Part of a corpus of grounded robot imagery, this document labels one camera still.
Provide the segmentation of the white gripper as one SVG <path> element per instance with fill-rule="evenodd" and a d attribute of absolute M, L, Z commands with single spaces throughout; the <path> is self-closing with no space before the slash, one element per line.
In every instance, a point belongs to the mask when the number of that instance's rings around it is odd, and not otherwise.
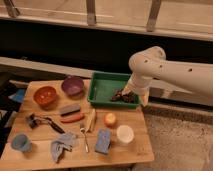
<path fill-rule="evenodd" d="M 141 105 L 147 106 L 149 101 L 149 82 L 147 80 L 135 81 L 130 78 L 122 90 L 123 95 L 127 95 L 130 92 L 139 96 Z"/>

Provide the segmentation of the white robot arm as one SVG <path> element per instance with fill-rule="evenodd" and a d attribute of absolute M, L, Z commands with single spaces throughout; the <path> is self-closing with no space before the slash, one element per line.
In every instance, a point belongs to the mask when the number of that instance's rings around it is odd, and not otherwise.
<path fill-rule="evenodd" d="M 150 47 L 133 54 L 129 59 L 132 74 L 122 94 L 130 91 L 148 103 L 149 84 L 156 78 L 192 93 L 205 97 L 213 103 L 213 64 L 175 62 L 166 59 L 159 46 Z"/>

